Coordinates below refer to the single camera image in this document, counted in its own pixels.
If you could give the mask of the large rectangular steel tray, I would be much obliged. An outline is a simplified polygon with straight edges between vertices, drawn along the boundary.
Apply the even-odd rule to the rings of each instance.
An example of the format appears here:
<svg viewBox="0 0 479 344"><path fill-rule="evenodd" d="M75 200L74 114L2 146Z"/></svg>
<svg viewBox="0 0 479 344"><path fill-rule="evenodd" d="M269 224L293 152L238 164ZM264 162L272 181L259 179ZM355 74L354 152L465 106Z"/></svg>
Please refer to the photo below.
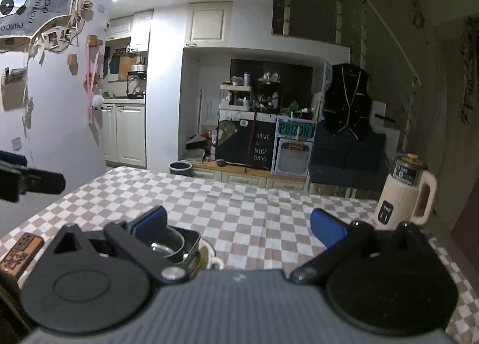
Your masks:
<svg viewBox="0 0 479 344"><path fill-rule="evenodd" d="M199 256L200 240L201 236L195 230L167 226L150 246L174 265L187 269Z"/></svg>

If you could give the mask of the cream two-handled ceramic bowl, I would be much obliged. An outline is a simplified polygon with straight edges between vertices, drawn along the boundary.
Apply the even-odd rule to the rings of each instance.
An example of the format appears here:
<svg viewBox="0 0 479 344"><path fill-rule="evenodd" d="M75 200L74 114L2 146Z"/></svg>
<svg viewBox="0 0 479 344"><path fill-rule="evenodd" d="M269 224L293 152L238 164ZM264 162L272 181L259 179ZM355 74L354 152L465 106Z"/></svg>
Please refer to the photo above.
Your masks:
<svg viewBox="0 0 479 344"><path fill-rule="evenodd" d="M216 255L213 246L206 240L200 239L198 251L190 264L189 273L194 276L199 270L223 270L224 262Z"/></svg>

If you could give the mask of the beige electric kettle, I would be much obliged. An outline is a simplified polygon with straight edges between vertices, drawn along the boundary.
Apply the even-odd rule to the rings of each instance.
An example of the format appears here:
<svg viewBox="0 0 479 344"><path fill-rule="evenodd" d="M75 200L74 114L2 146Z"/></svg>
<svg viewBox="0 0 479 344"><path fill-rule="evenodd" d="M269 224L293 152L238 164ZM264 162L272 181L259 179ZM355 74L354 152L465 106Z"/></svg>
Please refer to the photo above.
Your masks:
<svg viewBox="0 0 479 344"><path fill-rule="evenodd" d="M400 222L424 226L433 212L438 180L416 154L396 156L374 213L378 230L394 230Z"/></svg>

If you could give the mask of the dark waste bin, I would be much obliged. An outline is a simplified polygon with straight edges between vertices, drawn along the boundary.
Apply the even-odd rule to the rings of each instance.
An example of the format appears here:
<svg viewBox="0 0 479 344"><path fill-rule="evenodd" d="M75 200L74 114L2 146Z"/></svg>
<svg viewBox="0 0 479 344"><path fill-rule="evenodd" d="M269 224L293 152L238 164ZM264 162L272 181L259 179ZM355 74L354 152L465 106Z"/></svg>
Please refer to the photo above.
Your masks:
<svg viewBox="0 0 479 344"><path fill-rule="evenodd" d="M169 164L170 174L180 175L186 177L193 177L194 172L192 169L192 164L184 161L171 162Z"/></svg>

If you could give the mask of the checkered tablecloth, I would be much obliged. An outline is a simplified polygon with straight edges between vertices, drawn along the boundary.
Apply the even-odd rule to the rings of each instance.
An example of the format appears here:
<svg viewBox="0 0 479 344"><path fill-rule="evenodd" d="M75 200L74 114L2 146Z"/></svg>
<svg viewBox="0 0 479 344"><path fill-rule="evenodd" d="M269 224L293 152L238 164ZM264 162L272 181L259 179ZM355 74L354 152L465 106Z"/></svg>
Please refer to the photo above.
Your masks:
<svg viewBox="0 0 479 344"><path fill-rule="evenodd" d="M63 225L74 222L82 230L98 230L117 219L130 220L156 204L163 204L168 212L169 223L201 233L227 268L284 269L287 275L296 267L325 250L315 239L309 225L313 207L331 209L346 222L366 220L370 222L373 201L349 200L338 197L325 198L319 195L300 195L297 192L267 190L242 185L225 184L193 178L173 177L166 173L152 173L129 167L111 170L93 181L51 204L29 218L1 239L1 252L12 247L20 233L32 231L44 237L46 245ZM458 306L447 327L446 333L433 332L421 337L384 337L370 334L336 316L320 299L310 307L311 313L321 316L299 317L286 332L281 323L275 334L240 340L240 333L227 338L226 328L211 327L205 338L213 343L289 343L287 334L296 334L300 323L308 322L314 337L312 343L478 343L478 297L469 281L435 237L430 239L432 248L446 265L459 289ZM60 337L37 329L20 343L156 343L154 327L155 311L151 308L144 316L147 320L127 323L112 334L95 337Z"/></svg>

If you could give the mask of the white low drawer cabinet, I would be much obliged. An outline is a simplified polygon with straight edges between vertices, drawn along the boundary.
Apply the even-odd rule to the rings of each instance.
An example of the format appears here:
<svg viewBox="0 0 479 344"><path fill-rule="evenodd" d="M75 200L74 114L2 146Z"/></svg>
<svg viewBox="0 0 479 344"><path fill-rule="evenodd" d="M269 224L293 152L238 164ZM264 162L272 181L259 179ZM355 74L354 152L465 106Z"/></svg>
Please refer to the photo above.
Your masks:
<svg viewBox="0 0 479 344"><path fill-rule="evenodd" d="M257 170L242 165L219 166L217 162L206 159L202 163L193 162L192 171L195 177L223 183L235 183L252 187L285 191L307 192L308 178L283 176L269 170Z"/></svg>

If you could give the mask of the white kitchen cabinet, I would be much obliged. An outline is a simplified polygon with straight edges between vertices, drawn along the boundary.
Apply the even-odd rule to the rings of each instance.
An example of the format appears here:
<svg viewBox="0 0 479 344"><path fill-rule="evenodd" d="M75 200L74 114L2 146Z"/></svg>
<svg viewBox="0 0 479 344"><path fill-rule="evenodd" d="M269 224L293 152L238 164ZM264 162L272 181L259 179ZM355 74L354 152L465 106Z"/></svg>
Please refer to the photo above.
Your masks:
<svg viewBox="0 0 479 344"><path fill-rule="evenodd" d="M106 161L145 168L145 105L104 104L102 121Z"/></svg>

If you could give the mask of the poizon printed box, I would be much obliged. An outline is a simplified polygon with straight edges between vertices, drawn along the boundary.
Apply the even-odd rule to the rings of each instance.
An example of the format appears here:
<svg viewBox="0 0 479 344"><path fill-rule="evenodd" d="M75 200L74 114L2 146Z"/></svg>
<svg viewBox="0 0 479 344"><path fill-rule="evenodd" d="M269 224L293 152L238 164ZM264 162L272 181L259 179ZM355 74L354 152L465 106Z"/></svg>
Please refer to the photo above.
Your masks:
<svg viewBox="0 0 479 344"><path fill-rule="evenodd" d="M316 126L314 121L277 117L272 173L294 178L307 177Z"/></svg>

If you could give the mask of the black have-a-nice-day sign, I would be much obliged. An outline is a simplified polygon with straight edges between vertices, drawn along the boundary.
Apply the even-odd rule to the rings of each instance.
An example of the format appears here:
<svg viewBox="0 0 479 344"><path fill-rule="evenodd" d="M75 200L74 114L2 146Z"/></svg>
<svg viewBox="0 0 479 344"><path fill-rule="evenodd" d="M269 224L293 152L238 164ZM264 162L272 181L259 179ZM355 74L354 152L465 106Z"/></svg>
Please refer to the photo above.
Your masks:
<svg viewBox="0 0 479 344"><path fill-rule="evenodd" d="M215 158L233 165L270 170L273 162L275 114L219 111Z"/></svg>

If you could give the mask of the black vest on hanger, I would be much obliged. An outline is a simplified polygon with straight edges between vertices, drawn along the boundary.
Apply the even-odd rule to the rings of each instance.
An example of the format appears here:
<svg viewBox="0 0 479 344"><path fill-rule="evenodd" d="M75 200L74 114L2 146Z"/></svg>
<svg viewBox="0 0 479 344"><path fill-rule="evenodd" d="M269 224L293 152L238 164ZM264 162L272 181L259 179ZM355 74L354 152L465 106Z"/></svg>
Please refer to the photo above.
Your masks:
<svg viewBox="0 0 479 344"><path fill-rule="evenodd" d="M369 73L359 66L332 66L332 82L325 91L323 123L332 135L351 133L364 139L372 132L369 123L372 99L368 93Z"/></svg>

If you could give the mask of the white storage shelf rack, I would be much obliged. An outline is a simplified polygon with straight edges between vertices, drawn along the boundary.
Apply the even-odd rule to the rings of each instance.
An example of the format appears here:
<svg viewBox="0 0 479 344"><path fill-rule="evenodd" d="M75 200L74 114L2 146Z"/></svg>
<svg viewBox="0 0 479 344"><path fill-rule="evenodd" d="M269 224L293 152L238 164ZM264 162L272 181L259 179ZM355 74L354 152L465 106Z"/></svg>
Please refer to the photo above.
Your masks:
<svg viewBox="0 0 479 344"><path fill-rule="evenodd" d="M244 85L220 86L220 110L248 112L252 105L252 88Z"/></svg>

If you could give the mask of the panda wall poster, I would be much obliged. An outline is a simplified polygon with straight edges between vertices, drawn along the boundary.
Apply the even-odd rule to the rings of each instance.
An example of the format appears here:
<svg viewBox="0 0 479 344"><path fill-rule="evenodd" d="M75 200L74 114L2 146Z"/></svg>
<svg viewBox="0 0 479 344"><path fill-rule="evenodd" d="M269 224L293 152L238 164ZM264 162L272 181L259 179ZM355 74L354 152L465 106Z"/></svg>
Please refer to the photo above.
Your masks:
<svg viewBox="0 0 479 344"><path fill-rule="evenodd" d="M1 0L1 51L62 52L81 33L92 8L88 0Z"/></svg>

